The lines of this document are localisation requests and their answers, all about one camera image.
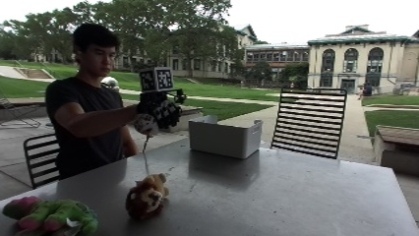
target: lawn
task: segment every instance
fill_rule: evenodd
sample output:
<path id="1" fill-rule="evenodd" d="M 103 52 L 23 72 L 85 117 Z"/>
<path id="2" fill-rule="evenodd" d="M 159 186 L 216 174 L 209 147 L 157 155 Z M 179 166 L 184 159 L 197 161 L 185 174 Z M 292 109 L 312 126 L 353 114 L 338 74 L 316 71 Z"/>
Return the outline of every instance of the lawn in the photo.
<path id="1" fill-rule="evenodd" d="M 48 84 L 48 82 L 10 79 L 0 76 L 0 91 L 8 98 L 44 97 L 43 91 Z"/>
<path id="2" fill-rule="evenodd" d="M 419 96 L 383 94 L 363 100 L 365 106 L 373 104 L 419 105 Z"/>
<path id="3" fill-rule="evenodd" d="M 0 90 L 8 98 L 44 97 L 47 82 L 35 82 L 0 77 Z M 123 94 L 124 99 L 139 100 L 139 95 Z M 187 99 L 185 105 L 204 108 L 205 115 L 216 115 L 218 120 L 248 114 L 269 108 L 270 105 L 248 104 L 240 102 L 221 102 L 209 100 Z"/>
<path id="4" fill-rule="evenodd" d="M 139 100 L 139 96 L 131 94 L 123 94 L 123 98 L 129 100 Z M 217 116 L 218 120 L 225 120 L 272 107 L 270 105 L 254 103 L 197 100 L 190 98 L 185 100 L 184 105 L 202 107 L 204 115 L 214 115 Z"/>
<path id="5" fill-rule="evenodd" d="M 28 68 L 43 68 L 42 63 L 20 62 Z M 52 69 L 57 79 L 64 79 L 76 74 L 77 67 L 71 65 L 61 65 L 46 63 Z M 18 66 L 14 61 L 2 61 L 3 66 Z M 137 73 L 112 72 L 111 76 L 120 82 L 121 89 L 141 90 Z M 184 78 L 175 78 L 176 89 L 183 89 L 189 96 L 208 96 L 220 98 L 237 98 L 252 100 L 278 101 L 277 96 L 266 95 L 268 93 L 280 93 L 280 90 L 261 90 L 241 88 L 238 86 L 222 86 L 220 79 L 197 79 L 204 84 L 194 84 Z"/>
<path id="6" fill-rule="evenodd" d="M 383 94 L 363 100 L 363 105 L 419 105 L 419 96 Z M 419 110 L 377 110 L 366 112 L 370 136 L 375 134 L 377 125 L 419 129 Z"/>
<path id="7" fill-rule="evenodd" d="M 377 125 L 419 129 L 419 110 L 377 110 L 366 112 L 370 136 L 375 134 Z"/>

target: chair back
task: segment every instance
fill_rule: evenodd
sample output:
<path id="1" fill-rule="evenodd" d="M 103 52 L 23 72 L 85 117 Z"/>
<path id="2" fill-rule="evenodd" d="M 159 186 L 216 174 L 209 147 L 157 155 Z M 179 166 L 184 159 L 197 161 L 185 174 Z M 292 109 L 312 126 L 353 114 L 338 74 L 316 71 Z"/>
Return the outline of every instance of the chair back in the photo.
<path id="1" fill-rule="evenodd" d="M 55 161 L 60 148 L 55 134 L 28 138 L 24 141 L 24 151 L 30 178 L 34 189 L 36 189 L 39 186 L 59 180 Z"/>
<path id="2" fill-rule="evenodd" d="M 2 97 L 2 93 L 0 93 L 0 105 L 3 106 L 4 109 L 11 109 L 15 107 L 11 101 L 6 97 Z"/>
<path id="3" fill-rule="evenodd" d="M 38 128 L 42 125 L 42 122 L 30 117 L 30 114 L 40 108 L 39 105 L 24 105 L 15 106 L 10 99 L 6 97 L 6 94 L 0 90 L 0 108 L 4 108 L 8 112 L 6 114 L 6 119 L 2 119 L 0 126 L 14 126 L 14 125 L 30 125 L 34 128 Z"/>
<path id="4" fill-rule="evenodd" d="M 272 148 L 337 158 L 347 92 L 282 88 Z"/>

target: arched window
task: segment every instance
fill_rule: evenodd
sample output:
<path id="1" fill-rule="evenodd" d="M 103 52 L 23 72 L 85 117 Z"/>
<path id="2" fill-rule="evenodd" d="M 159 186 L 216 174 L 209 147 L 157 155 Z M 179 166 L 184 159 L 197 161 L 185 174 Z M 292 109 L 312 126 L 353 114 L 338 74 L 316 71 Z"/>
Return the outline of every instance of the arched window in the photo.
<path id="1" fill-rule="evenodd" d="M 322 73 L 320 77 L 320 86 L 331 87 L 333 86 L 333 71 L 335 65 L 335 51 L 327 49 L 322 56 Z"/>
<path id="2" fill-rule="evenodd" d="M 345 52 L 343 72 L 357 72 L 358 68 L 358 50 L 350 48 Z"/>
<path id="3" fill-rule="evenodd" d="M 378 47 L 371 49 L 367 62 L 366 83 L 370 83 L 373 87 L 379 86 L 382 57 L 383 57 L 382 49 Z"/>
<path id="4" fill-rule="evenodd" d="M 381 73 L 382 68 L 382 49 L 375 47 L 369 54 L 367 73 Z"/>
<path id="5" fill-rule="evenodd" d="M 333 72 L 335 65 L 335 51 L 327 49 L 324 52 L 324 60 L 322 60 L 322 72 Z"/>

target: small white bin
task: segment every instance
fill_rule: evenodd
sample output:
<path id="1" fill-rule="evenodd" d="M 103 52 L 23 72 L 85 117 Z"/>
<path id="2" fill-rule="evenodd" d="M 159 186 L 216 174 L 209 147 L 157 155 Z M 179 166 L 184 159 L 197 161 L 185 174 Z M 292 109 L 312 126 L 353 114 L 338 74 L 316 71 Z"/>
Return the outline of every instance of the small white bin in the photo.
<path id="1" fill-rule="evenodd" d="M 250 127 L 217 124 L 216 116 L 189 120 L 190 149 L 236 158 L 248 158 L 260 149 L 262 120 Z"/>

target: sky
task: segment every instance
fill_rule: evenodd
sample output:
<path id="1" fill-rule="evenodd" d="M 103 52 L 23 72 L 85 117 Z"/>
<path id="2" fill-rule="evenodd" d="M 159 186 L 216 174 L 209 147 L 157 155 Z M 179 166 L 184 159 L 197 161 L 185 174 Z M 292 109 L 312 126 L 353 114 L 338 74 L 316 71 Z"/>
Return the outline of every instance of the sky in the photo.
<path id="1" fill-rule="evenodd" d="M 81 0 L 12 0 L 0 8 L 0 23 L 26 20 L 30 13 L 72 7 Z M 411 36 L 419 30 L 414 0 L 230 0 L 229 25 L 250 25 L 269 43 L 302 43 L 341 33 L 346 26 L 370 25 L 371 31 Z"/>

